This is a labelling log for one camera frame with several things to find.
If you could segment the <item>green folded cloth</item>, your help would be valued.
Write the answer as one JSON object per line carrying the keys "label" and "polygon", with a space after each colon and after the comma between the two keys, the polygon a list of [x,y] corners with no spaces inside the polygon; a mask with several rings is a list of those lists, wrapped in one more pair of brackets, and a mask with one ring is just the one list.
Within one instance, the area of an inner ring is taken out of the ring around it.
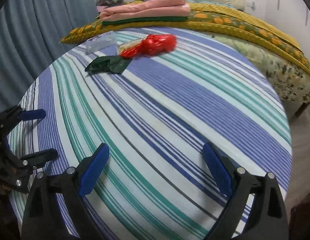
{"label": "green folded cloth", "polygon": [[135,23],[135,22],[184,22],[187,21],[186,16],[160,16],[160,17],[142,17],[142,18],[129,18],[125,20],[118,21],[102,21],[103,25],[117,25],[125,23]]}

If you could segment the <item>yellow floral quilt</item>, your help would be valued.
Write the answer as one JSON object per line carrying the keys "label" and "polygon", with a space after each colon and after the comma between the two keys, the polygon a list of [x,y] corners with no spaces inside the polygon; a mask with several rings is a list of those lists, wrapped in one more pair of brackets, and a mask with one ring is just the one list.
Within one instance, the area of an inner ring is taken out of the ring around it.
{"label": "yellow floral quilt", "polygon": [[191,16],[184,22],[135,22],[103,25],[101,20],[96,20],[88,25],[73,29],[60,42],[81,43],[88,38],[112,30],[151,26],[213,32],[258,44],[302,68],[310,75],[309,60],[299,48],[296,40],[290,35],[263,20],[236,9],[205,3],[190,3],[189,5]]}

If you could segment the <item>dark wooden bed leg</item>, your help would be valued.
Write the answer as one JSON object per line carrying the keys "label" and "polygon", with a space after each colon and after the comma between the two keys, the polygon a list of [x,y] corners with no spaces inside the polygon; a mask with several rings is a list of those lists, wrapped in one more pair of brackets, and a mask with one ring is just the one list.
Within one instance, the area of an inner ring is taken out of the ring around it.
{"label": "dark wooden bed leg", "polygon": [[295,117],[301,116],[301,114],[309,107],[310,103],[302,103],[298,110],[295,112]]}

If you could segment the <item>pink folded blanket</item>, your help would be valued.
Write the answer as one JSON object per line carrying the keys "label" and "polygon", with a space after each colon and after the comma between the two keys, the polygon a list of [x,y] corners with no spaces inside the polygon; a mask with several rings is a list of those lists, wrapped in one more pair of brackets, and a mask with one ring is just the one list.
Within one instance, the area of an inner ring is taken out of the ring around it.
{"label": "pink folded blanket", "polygon": [[106,22],[147,17],[189,17],[190,5],[185,0],[148,0],[104,9],[99,19]]}

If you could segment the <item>striped blue green tablecloth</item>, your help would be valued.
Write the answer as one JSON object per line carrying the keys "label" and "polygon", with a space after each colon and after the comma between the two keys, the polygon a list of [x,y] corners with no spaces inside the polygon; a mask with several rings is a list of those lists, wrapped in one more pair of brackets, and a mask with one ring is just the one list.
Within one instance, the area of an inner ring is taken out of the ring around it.
{"label": "striped blue green tablecloth", "polygon": [[107,239],[202,239],[226,204],[202,158],[210,141],[249,173],[275,174],[286,195],[292,140],[266,77],[235,49],[193,31],[130,28],[117,44],[171,33],[174,51],[133,59],[120,74],[90,75],[81,44],[55,60],[21,100],[44,109],[9,135],[23,156],[55,148],[44,171],[58,174],[105,143],[110,158],[85,203]]}

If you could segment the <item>red crumpled plastic bag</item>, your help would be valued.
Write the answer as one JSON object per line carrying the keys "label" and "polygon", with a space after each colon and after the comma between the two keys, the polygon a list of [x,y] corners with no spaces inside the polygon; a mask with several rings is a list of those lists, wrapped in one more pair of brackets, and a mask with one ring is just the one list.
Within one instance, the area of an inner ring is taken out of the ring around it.
{"label": "red crumpled plastic bag", "polygon": [[149,34],[137,45],[120,52],[120,56],[125,59],[132,59],[136,56],[156,56],[162,53],[169,53],[175,49],[177,38],[172,34],[155,35]]}

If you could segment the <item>beige biscuit packet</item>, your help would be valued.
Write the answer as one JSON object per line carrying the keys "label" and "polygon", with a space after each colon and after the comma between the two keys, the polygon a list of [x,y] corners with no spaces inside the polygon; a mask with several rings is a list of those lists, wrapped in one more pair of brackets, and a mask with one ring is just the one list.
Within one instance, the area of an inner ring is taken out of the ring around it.
{"label": "beige biscuit packet", "polygon": [[127,49],[134,48],[135,46],[139,45],[142,42],[142,40],[143,40],[143,38],[140,38],[140,39],[132,40],[129,42],[125,42],[123,44],[119,44],[117,46],[117,53],[121,54],[123,51],[125,51]]}

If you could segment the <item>dark green wrapper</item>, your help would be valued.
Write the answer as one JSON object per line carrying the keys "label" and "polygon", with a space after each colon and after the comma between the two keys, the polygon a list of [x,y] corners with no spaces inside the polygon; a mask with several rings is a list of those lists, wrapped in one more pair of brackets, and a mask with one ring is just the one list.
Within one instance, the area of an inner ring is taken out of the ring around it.
{"label": "dark green wrapper", "polygon": [[85,68],[88,73],[122,74],[131,63],[132,59],[124,59],[120,55],[100,56],[91,61]]}

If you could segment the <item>clear purple tissue box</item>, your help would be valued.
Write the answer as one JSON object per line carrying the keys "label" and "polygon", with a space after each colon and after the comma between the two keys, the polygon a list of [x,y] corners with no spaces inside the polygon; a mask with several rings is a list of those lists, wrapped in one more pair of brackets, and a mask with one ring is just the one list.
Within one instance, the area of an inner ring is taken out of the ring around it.
{"label": "clear purple tissue box", "polygon": [[85,43],[86,51],[88,54],[92,54],[98,50],[108,48],[117,44],[117,38],[114,31],[99,34],[95,37],[88,39]]}

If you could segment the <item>blue grey curtain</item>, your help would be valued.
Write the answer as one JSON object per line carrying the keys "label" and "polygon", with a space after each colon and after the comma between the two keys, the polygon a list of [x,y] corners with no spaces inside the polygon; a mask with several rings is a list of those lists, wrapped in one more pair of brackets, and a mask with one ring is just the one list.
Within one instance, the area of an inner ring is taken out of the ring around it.
{"label": "blue grey curtain", "polygon": [[6,0],[0,9],[0,111],[19,103],[34,80],[72,48],[60,40],[96,15],[94,0]]}

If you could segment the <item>wall socket plug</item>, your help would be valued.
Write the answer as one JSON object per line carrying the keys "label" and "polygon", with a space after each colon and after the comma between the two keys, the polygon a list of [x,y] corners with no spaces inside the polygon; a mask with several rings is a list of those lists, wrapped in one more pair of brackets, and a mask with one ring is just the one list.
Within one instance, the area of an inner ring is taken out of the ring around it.
{"label": "wall socket plug", "polygon": [[247,2],[247,3],[246,3],[246,6],[249,7],[249,8],[251,8],[252,11],[255,11],[255,10],[256,10],[256,6],[255,6],[255,2],[254,2],[254,1],[252,1],[252,2]]}

